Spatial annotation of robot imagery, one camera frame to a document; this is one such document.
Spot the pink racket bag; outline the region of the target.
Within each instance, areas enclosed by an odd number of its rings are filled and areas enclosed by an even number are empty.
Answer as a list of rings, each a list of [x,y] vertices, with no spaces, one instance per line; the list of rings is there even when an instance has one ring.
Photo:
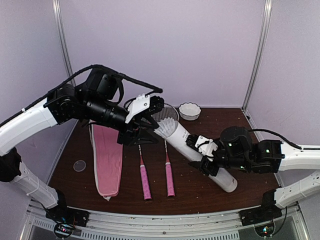
[[[123,165],[123,146],[117,143],[118,131],[92,124],[89,126],[93,149],[95,186],[98,194],[109,201],[118,195]]]

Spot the white shuttlecock tube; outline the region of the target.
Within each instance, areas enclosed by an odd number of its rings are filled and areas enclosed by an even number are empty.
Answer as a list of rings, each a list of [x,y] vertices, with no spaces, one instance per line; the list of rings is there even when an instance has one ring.
[[[188,135],[190,135],[190,133],[178,122],[176,130],[166,139],[166,142],[190,162],[199,162],[201,161],[203,155],[187,146],[186,140]],[[227,193],[233,192],[238,186],[237,180],[223,168],[218,170],[217,176],[209,175],[208,177]]]

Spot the clear tube lid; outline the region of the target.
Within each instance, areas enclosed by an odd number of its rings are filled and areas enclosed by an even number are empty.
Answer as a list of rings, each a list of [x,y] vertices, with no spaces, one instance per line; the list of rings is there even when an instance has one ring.
[[[73,164],[73,170],[77,173],[82,172],[86,169],[86,162],[84,160],[77,160],[74,164]]]

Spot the white feather shuttlecock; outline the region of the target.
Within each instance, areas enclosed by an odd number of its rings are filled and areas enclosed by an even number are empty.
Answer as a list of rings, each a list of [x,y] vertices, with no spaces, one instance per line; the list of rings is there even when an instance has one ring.
[[[162,119],[159,123],[159,127],[161,129],[162,133],[165,133],[166,135],[170,135],[175,132],[175,130],[178,127],[178,121],[173,118],[165,118]]]

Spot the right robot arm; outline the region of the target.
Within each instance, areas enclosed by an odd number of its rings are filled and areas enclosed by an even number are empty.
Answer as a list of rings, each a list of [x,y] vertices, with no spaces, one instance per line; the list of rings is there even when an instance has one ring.
[[[245,173],[278,173],[288,170],[314,172],[286,187],[265,192],[256,210],[259,220],[268,220],[276,208],[283,209],[293,202],[320,191],[320,148],[316,145],[297,145],[271,131],[278,140],[265,139],[253,143],[252,130],[240,126],[224,129],[217,139],[190,134],[186,145],[202,155],[193,164],[205,175],[216,176],[220,169],[235,169]]]

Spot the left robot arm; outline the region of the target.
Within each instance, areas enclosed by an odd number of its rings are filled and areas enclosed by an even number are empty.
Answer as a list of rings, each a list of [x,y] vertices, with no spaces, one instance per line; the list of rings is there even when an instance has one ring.
[[[72,218],[64,195],[29,171],[17,145],[72,119],[116,130],[117,142],[124,146],[154,143],[150,132],[159,125],[152,114],[164,107],[163,90],[157,86],[100,64],[83,71],[89,72],[85,82],[73,86],[63,81],[0,125],[0,180],[16,184],[61,222]]]

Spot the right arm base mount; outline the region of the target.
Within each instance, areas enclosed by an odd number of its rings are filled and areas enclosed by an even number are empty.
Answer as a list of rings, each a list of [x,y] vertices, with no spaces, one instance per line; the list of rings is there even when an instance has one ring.
[[[254,207],[239,212],[242,226],[253,226],[255,233],[261,238],[270,238],[276,233],[274,220],[282,216],[277,207]]]

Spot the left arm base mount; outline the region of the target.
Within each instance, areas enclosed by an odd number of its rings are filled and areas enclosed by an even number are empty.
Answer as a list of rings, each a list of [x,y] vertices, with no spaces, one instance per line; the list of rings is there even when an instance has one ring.
[[[76,233],[77,227],[86,227],[90,213],[85,210],[67,208],[66,211],[45,208],[45,217],[55,222],[53,233],[59,239],[66,239]]]

